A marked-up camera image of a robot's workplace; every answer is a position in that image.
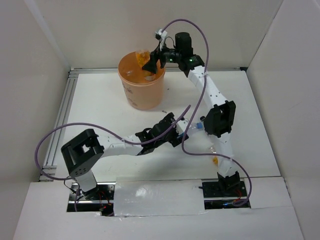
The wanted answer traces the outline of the small orange bottle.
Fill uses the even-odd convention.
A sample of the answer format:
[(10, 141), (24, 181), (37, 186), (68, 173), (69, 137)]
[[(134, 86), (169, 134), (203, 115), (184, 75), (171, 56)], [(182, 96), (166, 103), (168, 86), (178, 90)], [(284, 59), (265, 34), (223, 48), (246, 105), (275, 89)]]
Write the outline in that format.
[[(146, 49), (137, 50), (135, 56), (137, 64), (141, 69), (150, 60), (150, 52)], [(142, 70), (142, 74), (147, 81), (153, 81), (155, 79), (155, 74), (149, 71)]]

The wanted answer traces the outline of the blue label crushed bottle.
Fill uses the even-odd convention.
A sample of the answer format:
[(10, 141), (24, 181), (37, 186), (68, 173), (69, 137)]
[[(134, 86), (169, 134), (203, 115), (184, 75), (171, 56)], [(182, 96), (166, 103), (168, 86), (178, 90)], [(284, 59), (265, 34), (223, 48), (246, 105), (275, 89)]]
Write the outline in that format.
[[(188, 137), (192, 136), (193, 134), (203, 131), (204, 130), (204, 126), (201, 122), (193, 122), (190, 124), (188, 130), (187, 130), (187, 134), (185, 139), (187, 139)], [(178, 135), (178, 138), (182, 138), (183, 135), (185, 134), (185, 132), (181, 135)]]

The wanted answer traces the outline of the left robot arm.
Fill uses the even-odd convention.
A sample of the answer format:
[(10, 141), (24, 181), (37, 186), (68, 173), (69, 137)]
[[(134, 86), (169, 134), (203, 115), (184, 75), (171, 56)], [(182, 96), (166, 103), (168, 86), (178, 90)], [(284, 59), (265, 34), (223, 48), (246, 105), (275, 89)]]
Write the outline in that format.
[(165, 143), (176, 147), (182, 143), (188, 123), (184, 117), (176, 121), (170, 112), (152, 128), (125, 138), (98, 136), (94, 129), (88, 128), (64, 144), (61, 153), (69, 176), (76, 180), (81, 194), (85, 199), (93, 200), (101, 191), (92, 171), (99, 159), (120, 155), (143, 156)]

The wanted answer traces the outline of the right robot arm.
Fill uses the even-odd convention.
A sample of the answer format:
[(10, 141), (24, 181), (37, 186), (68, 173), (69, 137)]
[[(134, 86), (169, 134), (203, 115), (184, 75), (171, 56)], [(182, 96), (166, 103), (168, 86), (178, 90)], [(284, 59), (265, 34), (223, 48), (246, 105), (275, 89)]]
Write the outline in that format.
[(230, 196), (240, 183), (239, 172), (232, 161), (233, 149), (230, 142), (236, 104), (223, 96), (207, 73), (202, 58), (194, 54), (189, 33), (177, 33), (173, 48), (166, 46), (166, 31), (158, 30), (155, 38), (159, 41), (158, 46), (150, 53), (150, 59), (142, 69), (154, 74), (157, 63), (160, 63), (162, 68), (167, 63), (175, 63), (202, 93), (208, 107), (202, 124), (212, 140), (214, 158), (218, 163), (218, 190), (223, 196)]

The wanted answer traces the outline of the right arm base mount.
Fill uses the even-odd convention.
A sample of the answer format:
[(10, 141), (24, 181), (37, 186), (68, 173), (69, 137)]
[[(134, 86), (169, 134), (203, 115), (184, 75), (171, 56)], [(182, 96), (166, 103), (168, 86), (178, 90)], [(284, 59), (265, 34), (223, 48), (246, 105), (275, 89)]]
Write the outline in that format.
[(233, 202), (244, 200), (247, 198), (248, 191), (245, 182), (240, 181), (240, 184), (230, 190), (221, 190), (217, 180), (202, 181), (198, 187), (203, 193), (204, 209), (218, 210), (218, 209), (234, 209), (234, 208), (250, 208), (248, 201), (244, 205), (234, 206)]

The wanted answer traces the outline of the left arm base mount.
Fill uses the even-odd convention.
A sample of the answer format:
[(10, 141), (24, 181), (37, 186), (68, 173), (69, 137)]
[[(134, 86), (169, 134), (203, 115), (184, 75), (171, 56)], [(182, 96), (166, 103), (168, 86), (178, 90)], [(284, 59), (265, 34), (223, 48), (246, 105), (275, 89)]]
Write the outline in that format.
[(115, 182), (98, 182), (98, 190), (91, 196), (78, 190), (78, 184), (72, 183), (69, 189), (69, 197), (66, 211), (74, 212), (98, 212), (101, 216), (114, 215)]

